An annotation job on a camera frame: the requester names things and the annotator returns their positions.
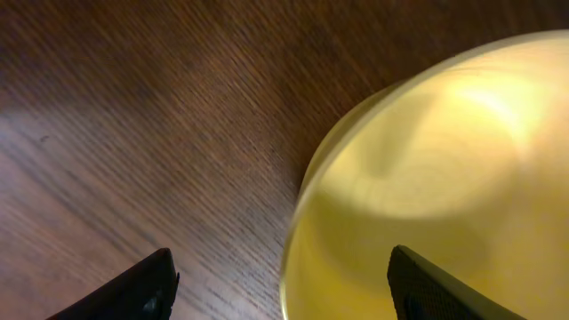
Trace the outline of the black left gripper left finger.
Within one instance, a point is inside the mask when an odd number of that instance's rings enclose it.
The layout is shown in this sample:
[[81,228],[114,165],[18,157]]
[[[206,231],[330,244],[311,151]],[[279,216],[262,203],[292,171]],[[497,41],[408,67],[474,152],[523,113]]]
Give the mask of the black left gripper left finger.
[[161,248],[48,320],[169,320],[179,281]]

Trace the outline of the yellow small bowl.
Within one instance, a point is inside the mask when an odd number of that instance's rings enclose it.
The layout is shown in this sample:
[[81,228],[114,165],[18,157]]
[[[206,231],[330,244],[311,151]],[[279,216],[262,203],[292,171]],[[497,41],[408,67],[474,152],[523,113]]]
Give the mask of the yellow small bowl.
[[568,33],[460,53],[356,105],[304,174],[286,319],[394,319],[405,246],[527,319],[568,316]]

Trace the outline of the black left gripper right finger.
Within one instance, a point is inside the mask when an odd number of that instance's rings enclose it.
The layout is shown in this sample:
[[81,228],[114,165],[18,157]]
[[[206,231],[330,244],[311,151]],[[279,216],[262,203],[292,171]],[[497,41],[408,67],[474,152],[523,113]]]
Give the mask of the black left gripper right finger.
[[399,319],[524,319],[404,245],[393,248],[387,278]]

